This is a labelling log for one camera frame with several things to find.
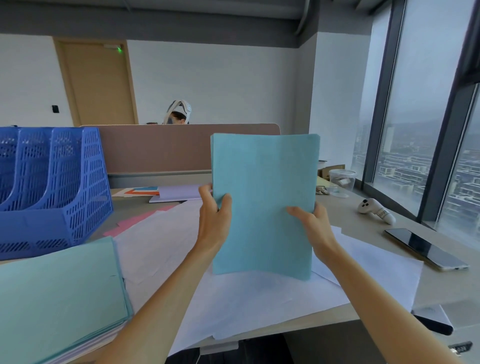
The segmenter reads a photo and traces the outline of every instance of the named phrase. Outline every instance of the person's left hand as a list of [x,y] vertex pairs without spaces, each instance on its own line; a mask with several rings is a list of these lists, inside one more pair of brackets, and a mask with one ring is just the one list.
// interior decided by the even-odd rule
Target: person's left hand
[[228,237],[232,220],[232,197],[225,194],[219,210],[210,191],[211,184],[201,186],[198,191],[203,205],[200,208],[200,223],[195,248],[216,254]]

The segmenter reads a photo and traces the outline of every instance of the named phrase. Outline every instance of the game controller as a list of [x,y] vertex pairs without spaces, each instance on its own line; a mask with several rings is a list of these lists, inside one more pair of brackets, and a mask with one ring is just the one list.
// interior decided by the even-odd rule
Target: game controller
[[390,225],[395,224],[396,221],[395,216],[393,216],[390,211],[383,207],[382,204],[380,204],[380,202],[378,202],[374,198],[366,198],[365,200],[363,200],[357,208],[357,211],[361,214],[367,214],[369,212],[372,212]]

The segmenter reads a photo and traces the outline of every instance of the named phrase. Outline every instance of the pink paper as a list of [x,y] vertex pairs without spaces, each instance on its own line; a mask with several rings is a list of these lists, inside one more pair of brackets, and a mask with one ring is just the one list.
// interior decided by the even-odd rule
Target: pink paper
[[175,205],[168,205],[168,206],[165,206],[165,207],[158,208],[157,210],[145,212],[144,214],[134,216],[132,218],[128,218],[126,220],[122,220],[120,222],[117,222],[118,227],[114,228],[112,230],[109,230],[107,232],[104,232],[103,236],[111,236],[111,237],[114,238],[117,235],[123,233],[125,230],[131,228],[133,225],[138,224],[140,221],[145,220],[149,216],[152,216],[157,211],[168,211],[174,206]]

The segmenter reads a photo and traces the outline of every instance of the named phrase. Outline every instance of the forearm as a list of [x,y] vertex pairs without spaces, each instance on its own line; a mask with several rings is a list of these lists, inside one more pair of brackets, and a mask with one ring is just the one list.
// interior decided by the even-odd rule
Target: forearm
[[102,353],[98,364],[163,363],[214,254],[191,250]]
[[340,245],[330,252],[325,263],[389,364],[461,362]]

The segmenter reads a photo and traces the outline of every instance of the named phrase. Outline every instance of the wooden door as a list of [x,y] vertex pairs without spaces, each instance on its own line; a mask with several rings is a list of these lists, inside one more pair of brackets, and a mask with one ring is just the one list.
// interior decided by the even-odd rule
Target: wooden door
[[76,126],[137,124],[126,42],[56,40]]

